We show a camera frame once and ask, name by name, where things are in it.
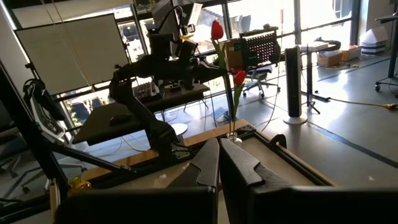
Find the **glass vase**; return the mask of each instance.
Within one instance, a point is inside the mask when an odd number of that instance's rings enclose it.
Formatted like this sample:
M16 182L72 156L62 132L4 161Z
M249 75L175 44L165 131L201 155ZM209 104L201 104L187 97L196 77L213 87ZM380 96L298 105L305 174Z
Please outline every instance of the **glass vase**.
M243 147L243 141L242 139L238 138L238 133L237 132L230 132L226 135L226 138L233 142L235 145L239 147Z

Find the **whiteboard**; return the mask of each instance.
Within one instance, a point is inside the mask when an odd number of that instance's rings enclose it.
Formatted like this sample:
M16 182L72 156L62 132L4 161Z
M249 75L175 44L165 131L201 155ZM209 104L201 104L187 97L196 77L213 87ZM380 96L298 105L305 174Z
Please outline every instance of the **whiteboard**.
M16 35L51 95L112 79L128 63L113 14L31 27Z

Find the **chair wheel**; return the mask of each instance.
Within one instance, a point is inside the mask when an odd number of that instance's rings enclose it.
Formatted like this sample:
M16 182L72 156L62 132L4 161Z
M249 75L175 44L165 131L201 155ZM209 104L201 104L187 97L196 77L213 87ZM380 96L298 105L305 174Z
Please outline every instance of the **chair wheel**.
M11 173L10 173L10 176L11 176L12 178L16 178L16 177L18 176L18 174L15 173L15 172L11 172Z
M23 187L22 192L24 192L25 194L28 194L30 192L30 190L28 187Z

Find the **mesh chair back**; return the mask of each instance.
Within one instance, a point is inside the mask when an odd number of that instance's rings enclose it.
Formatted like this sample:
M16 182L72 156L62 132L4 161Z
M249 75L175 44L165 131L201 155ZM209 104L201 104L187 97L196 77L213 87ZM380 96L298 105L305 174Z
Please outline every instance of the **mesh chair back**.
M279 62L280 46L277 41L278 27L268 27L241 33L242 62L245 70L259 64L273 64Z

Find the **gray floor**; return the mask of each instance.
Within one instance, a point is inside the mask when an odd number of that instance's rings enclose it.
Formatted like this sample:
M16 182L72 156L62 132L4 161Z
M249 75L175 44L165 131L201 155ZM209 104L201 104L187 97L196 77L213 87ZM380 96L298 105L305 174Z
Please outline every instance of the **gray floor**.
M374 82L386 77L389 61L387 57L366 58L362 61L350 62L359 68L330 70L314 68L314 90L319 90L323 96L330 96L339 100L349 100L364 103L386 104L397 103L387 85L382 86L380 92L374 90ZM277 75L277 69L270 77ZM301 126L286 125L282 118L287 116L287 97L285 77L279 79L282 91L277 95L276 107L272 121L264 132L273 136L285 134L287 148L305 162L319 170L322 174L342 186L360 187L397 187L398 186L398 119L395 111L376 106L363 106L331 101L322 103L317 101L315 106L321 111L316 114L312 110L302 107L303 113L308 115L309 122ZM392 91L398 93L398 87L392 86ZM266 90L266 97L262 99L257 89L248 92L247 97L241 98L238 118L245 119L264 128L271 117L275 102L276 88ZM193 136L205 130L215 128L212 118L210 99L206 100L210 107L206 109L203 103L192 103L185 111L183 107L168 111L166 121L188 124L188 131L184 137ZM227 108L224 95L213 98L215 108ZM222 118L216 123L222 125ZM148 142L144 132L134 133L124 137L135 149L146 150ZM77 146L103 159L115 161L121 157L139 153L132 150L122 139L113 139L87 148L84 144ZM34 162L25 162L21 172L34 166ZM78 169L66 171L69 177L79 175ZM44 178L32 183L31 193L24 195L18 188L13 196L27 199L43 194ZM8 176L0 176L0 195L4 194L15 180Z

